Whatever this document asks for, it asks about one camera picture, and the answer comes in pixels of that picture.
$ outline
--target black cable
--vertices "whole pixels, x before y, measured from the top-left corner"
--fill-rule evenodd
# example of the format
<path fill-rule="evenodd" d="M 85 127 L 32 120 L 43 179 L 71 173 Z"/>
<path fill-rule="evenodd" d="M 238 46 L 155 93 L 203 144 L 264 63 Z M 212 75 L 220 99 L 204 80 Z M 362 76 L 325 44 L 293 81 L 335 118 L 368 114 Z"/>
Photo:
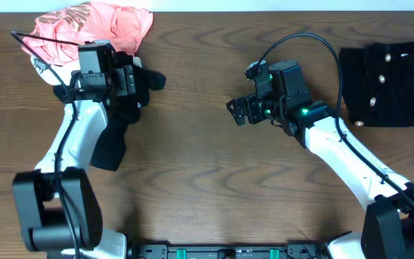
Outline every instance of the black cable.
<path fill-rule="evenodd" d="M 74 247 L 75 247 L 75 257 L 77 259 L 79 259 L 79 258 L 81 258 L 81 252 L 79 250 L 79 248 L 81 247 L 81 244 L 79 243 L 78 237 L 76 236 L 75 229 L 73 227 L 73 220 L 71 219 L 70 211 L 69 211 L 68 207 L 66 206 L 65 194 L 63 193 L 63 188 L 62 188 L 62 185 L 61 185 L 61 178 L 60 178 L 63 147 L 65 146 L 66 140 L 68 139 L 68 135 L 70 134 L 70 132 L 71 132 L 71 130 L 72 130 L 72 128 L 73 128 L 73 126 L 76 122 L 76 119 L 78 118 L 78 111 L 76 109 L 76 105 L 75 105 L 75 102 L 74 102 L 74 91 L 73 91 L 73 87 L 74 87 L 75 82 L 71 82 L 70 87 L 67 87 L 65 85 L 65 82 L 63 82 L 62 78 L 59 77 L 59 75 L 50 67 L 50 65 L 47 64 L 35 51 L 33 51 L 32 48 L 30 48 L 27 44 L 25 44 L 25 42 L 23 42 L 23 40 L 19 36 L 33 37 L 33 38 L 36 38 L 36 39 L 49 40 L 49 41 L 60 42 L 60 43 L 67 43 L 67 42 L 57 41 L 57 40 L 53 40 L 53 39 L 47 39 L 47 38 L 38 37 L 38 36 L 34 36 L 34 35 L 26 35 L 25 33 L 14 32 L 14 31 L 11 32 L 11 35 L 15 38 L 15 40 L 17 40 L 17 42 L 19 42 L 24 48 L 26 48 L 28 51 L 31 52 L 31 54 L 33 54 L 38 60 L 40 60 L 40 62 L 43 63 L 47 67 L 47 69 L 54 75 L 54 77 L 56 77 L 56 79 L 60 82 L 60 84 L 65 89 L 65 92 L 67 94 L 70 94 L 71 106 L 73 107 L 73 115 L 72 115 L 71 122 L 68 125 L 68 128 L 66 129 L 65 134 L 63 135 L 62 140 L 60 141 L 60 144 L 58 145 L 57 152 L 54 155 L 55 156 L 55 160 L 54 160 L 54 179 L 55 179 L 55 188 L 57 189 L 57 192 L 58 192 L 58 198 L 60 200 L 60 203 L 62 204 L 63 212 L 65 213 L 66 222 L 67 222 L 68 228 L 70 229 L 71 238 L 73 239 L 73 244 L 74 244 Z"/>
<path fill-rule="evenodd" d="M 311 33 L 295 33 L 293 35 L 288 35 L 287 37 L 284 37 L 280 40 L 278 40 L 276 43 L 274 43 L 259 59 L 256 68 L 254 70 L 255 73 L 257 73 L 259 64 L 266 58 L 267 54 L 271 52 L 275 47 L 277 47 L 280 43 L 292 39 L 294 37 L 312 37 L 313 39 L 316 39 L 320 42 L 322 42 L 328 50 L 330 50 L 331 54 L 333 55 L 333 58 L 336 62 L 336 67 L 338 68 L 338 77 L 339 77 L 339 89 L 338 89 L 338 101 L 336 102 L 336 111 L 335 111 L 335 126 L 336 131 L 338 132 L 341 140 L 346 144 L 346 146 L 362 161 L 364 162 L 372 171 L 374 171 L 385 183 L 389 184 L 394 190 L 396 190 L 401 197 L 404 198 L 404 200 L 414 209 L 414 201 L 393 181 L 389 179 L 389 176 L 387 174 L 384 174 L 382 171 L 380 171 L 376 166 L 374 166 L 372 163 L 370 163 L 347 139 L 347 136 L 343 133 L 343 131 L 340 128 L 339 125 L 339 113 L 341 109 L 341 99 L 342 99 L 342 91 L 343 91 L 343 73 L 341 70 L 341 63 L 338 59 L 338 55 L 336 54 L 336 51 L 331 47 L 330 43 L 328 43 L 326 40 L 324 40 L 322 37 L 318 35 L 314 35 Z"/>
<path fill-rule="evenodd" d="M 68 44 L 68 45 L 75 45 L 75 46 L 79 46 L 80 44 L 76 43 L 76 42 L 68 42 L 68 41 L 64 41 L 64 40 L 56 40 L 56 39 L 50 39 L 50 38 L 46 38 L 46 37 L 40 37 L 40 36 L 36 36 L 36 35 L 29 35 L 27 33 L 23 33 L 23 32 L 12 32 L 15 33 L 16 35 L 19 36 L 23 36 L 23 37 L 31 37 L 33 39 L 38 39 L 38 40 L 45 40 L 45 41 L 50 41 L 50 42 L 56 42 L 56 43 L 62 43 L 62 44 Z"/>

